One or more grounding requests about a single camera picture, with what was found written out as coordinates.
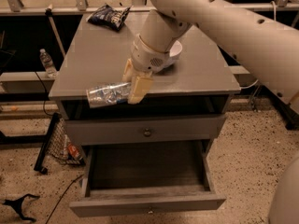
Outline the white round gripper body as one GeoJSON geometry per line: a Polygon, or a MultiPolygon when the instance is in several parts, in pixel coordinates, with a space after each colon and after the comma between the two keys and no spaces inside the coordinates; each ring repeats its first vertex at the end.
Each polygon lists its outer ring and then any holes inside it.
{"type": "Polygon", "coordinates": [[[131,46],[131,60],[137,71],[158,73],[166,68],[169,58],[169,51],[156,51],[146,45],[140,35],[135,36],[131,46]]]}

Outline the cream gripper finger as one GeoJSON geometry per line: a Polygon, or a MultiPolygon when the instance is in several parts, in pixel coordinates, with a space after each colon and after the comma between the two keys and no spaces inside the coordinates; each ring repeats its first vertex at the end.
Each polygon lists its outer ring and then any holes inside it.
{"type": "Polygon", "coordinates": [[[130,82],[132,80],[132,76],[134,75],[135,69],[132,64],[132,60],[128,59],[126,65],[124,67],[122,81],[123,82],[130,82]]]}
{"type": "Polygon", "coordinates": [[[150,91],[153,82],[152,73],[130,72],[128,77],[131,81],[128,103],[135,105],[140,103],[150,91]]]}

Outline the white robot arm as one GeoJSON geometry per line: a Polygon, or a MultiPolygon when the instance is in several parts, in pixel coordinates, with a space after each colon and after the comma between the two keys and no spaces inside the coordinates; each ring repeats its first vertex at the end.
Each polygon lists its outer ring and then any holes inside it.
{"type": "Polygon", "coordinates": [[[242,64],[291,110],[299,112],[299,31],[224,0],[150,0],[122,80],[130,104],[149,92],[151,75],[170,64],[170,50],[191,26],[242,64]]]}

